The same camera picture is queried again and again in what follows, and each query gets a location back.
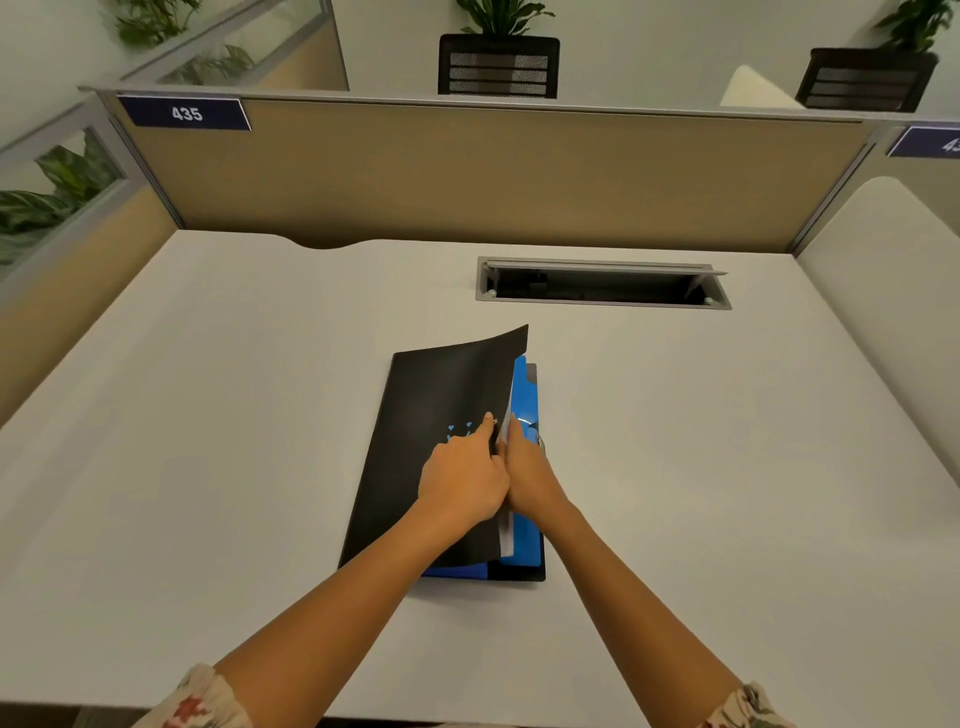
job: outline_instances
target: glass panel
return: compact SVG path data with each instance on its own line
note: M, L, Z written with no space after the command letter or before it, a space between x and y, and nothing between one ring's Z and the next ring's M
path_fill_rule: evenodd
M90 129L32 162L0 171L0 279L119 179Z
M161 84L234 85L323 11L319 0L287 0L158 80Z

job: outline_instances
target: sleeve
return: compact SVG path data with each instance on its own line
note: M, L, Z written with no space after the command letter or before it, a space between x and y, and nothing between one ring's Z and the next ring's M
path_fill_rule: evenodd
M770 707L767 693L757 683L748 683L727 698L702 728L797 728Z
M230 685L209 665L197 665L177 689L133 728L253 728Z

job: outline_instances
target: blue sign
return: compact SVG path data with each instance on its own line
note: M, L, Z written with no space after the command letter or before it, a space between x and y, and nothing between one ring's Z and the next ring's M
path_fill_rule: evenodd
M887 157L960 159L960 127L908 127Z
M138 127L251 130L240 99L130 94L120 94L118 98Z

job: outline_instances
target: desk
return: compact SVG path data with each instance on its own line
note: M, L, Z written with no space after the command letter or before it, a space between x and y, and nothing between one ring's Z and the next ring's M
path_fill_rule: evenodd
M731 311L477 302L479 255L711 263ZM391 354L530 325L572 499L801 725L960 714L960 492L786 255L179 231L0 431L0 699L151 705L328 576ZM332 716L642 725L552 549L423 580Z

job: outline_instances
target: forearm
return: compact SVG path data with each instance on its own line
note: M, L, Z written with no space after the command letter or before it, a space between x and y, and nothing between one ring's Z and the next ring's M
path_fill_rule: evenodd
M308 595L217 664L257 728L314 728L403 596L462 535L418 502Z
M574 506L558 506L541 528L652 728L699 726L741 686Z

